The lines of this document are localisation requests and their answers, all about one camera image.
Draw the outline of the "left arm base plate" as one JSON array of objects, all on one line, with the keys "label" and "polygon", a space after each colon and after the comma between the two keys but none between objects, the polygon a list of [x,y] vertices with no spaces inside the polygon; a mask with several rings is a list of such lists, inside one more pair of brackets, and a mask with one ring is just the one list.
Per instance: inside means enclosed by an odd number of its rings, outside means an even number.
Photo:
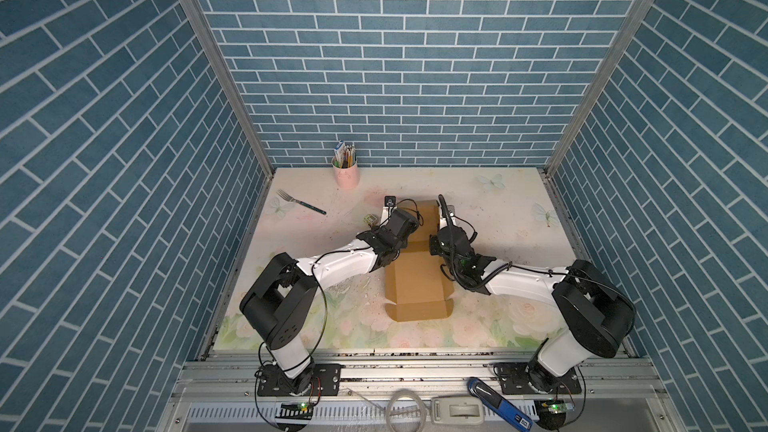
[{"label": "left arm base plate", "polygon": [[312,390],[323,398],[338,395],[340,379],[340,364],[310,364],[294,377],[278,365],[267,364],[261,369],[256,391],[259,396],[288,397],[307,395]]}]

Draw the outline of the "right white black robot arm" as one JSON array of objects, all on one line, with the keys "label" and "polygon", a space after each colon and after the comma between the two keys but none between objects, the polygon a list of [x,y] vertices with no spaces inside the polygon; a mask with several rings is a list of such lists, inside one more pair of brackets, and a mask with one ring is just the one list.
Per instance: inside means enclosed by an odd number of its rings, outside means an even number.
[{"label": "right white black robot arm", "polygon": [[589,261],[534,268],[475,252],[463,229],[447,225],[429,239],[432,255],[462,288],[487,296],[511,296],[558,309],[565,328],[544,340],[526,366],[529,384],[550,393],[590,357],[616,356],[634,327],[636,309]]}]

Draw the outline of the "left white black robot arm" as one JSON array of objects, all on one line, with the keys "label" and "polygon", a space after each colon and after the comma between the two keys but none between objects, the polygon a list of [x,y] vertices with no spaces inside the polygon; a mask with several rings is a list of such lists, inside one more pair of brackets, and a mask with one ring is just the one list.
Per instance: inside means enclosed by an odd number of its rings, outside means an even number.
[{"label": "left white black robot arm", "polygon": [[379,225],[337,250],[298,259],[280,253],[270,259],[239,304],[273,357],[274,363],[263,368],[268,379],[289,394],[302,393],[316,381],[312,352],[300,338],[315,296],[391,264],[419,226],[416,213],[395,207]]}]

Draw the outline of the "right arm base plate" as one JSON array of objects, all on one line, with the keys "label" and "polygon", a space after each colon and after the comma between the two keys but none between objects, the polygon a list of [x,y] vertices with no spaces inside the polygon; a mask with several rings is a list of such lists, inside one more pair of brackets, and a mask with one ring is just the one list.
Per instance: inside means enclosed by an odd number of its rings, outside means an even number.
[{"label": "right arm base plate", "polygon": [[574,368],[557,377],[538,363],[501,362],[491,366],[505,395],[554,394],[577,395],[583,392],[582,382]]}]

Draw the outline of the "brown cardboard box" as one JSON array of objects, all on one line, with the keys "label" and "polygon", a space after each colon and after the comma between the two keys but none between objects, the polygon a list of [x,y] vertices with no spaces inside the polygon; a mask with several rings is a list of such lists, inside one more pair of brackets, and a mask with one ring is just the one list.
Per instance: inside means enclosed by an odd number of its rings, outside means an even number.
[{"label": "brown cardboard box", "polygon": [[386,314],[395,322],[448,318],[454,308],[450,296],[454,283],[440,266],[443,260],[431,255],[429,239],[437,234],[440,210],[436,199],[419,201],[423,224],[408,238],[399,257],[385,268]]}]

